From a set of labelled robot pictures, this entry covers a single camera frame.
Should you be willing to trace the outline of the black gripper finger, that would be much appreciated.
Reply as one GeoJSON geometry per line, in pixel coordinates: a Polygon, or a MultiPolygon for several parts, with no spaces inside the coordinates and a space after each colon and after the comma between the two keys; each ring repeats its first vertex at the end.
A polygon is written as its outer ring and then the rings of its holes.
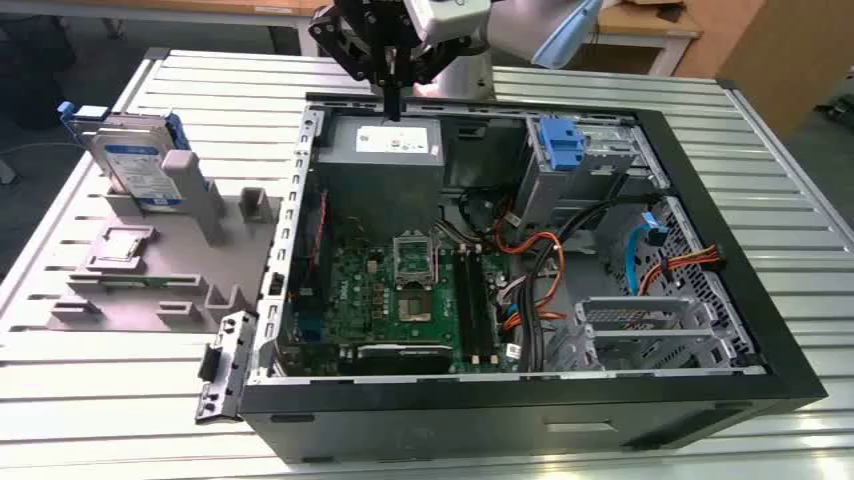
{"type": "Polygon", "coordinates": [[[309,33],[329,56],[357,81],[367,81],[383,97],[383,113],[394,121],[394,76],[387,47],[371,47],[357,36],[337,7],[321,7],[309,33]]]}
{"type": "Polygon", "coordinates": [[[405,109],[403,89],[429,84],[469,47],[467,40],[449,40],[431,47],[419,57],[411,48],[398,48],[394,55],[394,121],[405,109]]]}

